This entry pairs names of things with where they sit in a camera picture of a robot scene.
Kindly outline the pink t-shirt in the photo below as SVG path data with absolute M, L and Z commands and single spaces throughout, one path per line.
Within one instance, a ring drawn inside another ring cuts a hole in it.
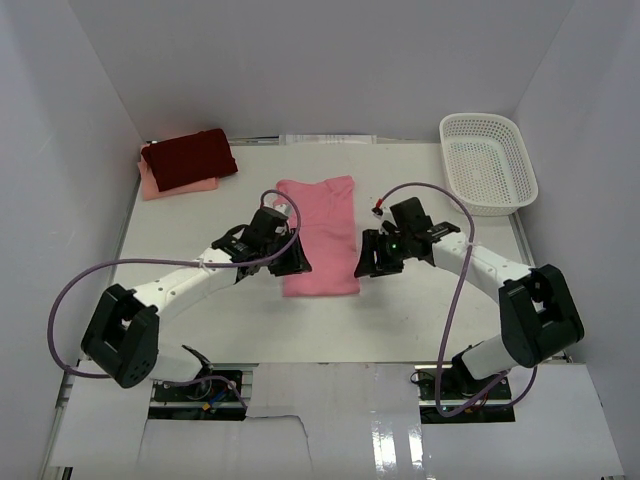
M 360 292 L 354 271 L 358 261 L 354 215 L 355 182 L 350 176 L 308 184 L 280 180 L 276 189 L 296 203 L 302 222 L 300 241 L 312 270 L 287 276 L 285 297 L 327 297 Z

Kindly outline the white perforated plastic basket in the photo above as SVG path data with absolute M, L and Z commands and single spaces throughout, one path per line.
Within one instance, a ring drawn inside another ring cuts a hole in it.
M 509 216 L 538 197 L 518 126 L 488 113 L 455 113 L 439 124 L 445 183 L 474 216 Z

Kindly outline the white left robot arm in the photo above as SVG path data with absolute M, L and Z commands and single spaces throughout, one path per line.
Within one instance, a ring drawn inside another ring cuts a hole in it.
M 81 342 L 89 356 L 120 387 L 145 379 L 177 387 L 199 399 L 211 387 L 211 363 L 192 347 L 163 346 L 161 329 L 212 294 L 267 269 L 275 277 L 308 273 L 290 207 L 262 206 L 247 225 L 238 225 L 214 241 L 189 266 L 149 283 L 107 288 Z

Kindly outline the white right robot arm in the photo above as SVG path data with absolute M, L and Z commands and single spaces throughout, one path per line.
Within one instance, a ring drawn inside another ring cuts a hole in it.
M 399 274 L 416 259 L 458 275 L 499 308 L 498 335 L 455 355 L 442 384 L 472 399 L 498 374 L 514 367 L 533 368 L 580 342 L 585 330 L 565 277 L 555 266 L 531 267 L 474 246 L 449 222 L 434 223 L 416 197 L 388 209 L 375 206 L 376 229 L 362 233 L 354 275 Z

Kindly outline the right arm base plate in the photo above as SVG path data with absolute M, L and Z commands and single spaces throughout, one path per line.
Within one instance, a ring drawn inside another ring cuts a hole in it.
M 470 400 L 490 383 L 492 378 L 472 383 L 460 388 L 443 368 L 441 381 L 441 407 L 443 412 L 451 412 Z M 516 420 L 512 401 L 512 391 L 507 379 L 502 379 L 488 393 L 485 393 L 473 405 L 453 417 L 442 416 L 435 404 L 436 368 L 417 368 L 410 376 L 410 382 L 417 387 L 419 410 L 423 425 L 445 424 L 489 424 L 513 423 Z

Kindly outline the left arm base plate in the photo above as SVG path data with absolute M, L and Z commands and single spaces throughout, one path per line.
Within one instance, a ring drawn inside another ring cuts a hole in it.
M 157 383 L 152 391 L 148 418 L 174 421 L 243 421 L 246 408 L 230 385 L 242 393 L 241 370 L 205 372 L 224 380 L 205 380 L 198 384 L 177 387 Z

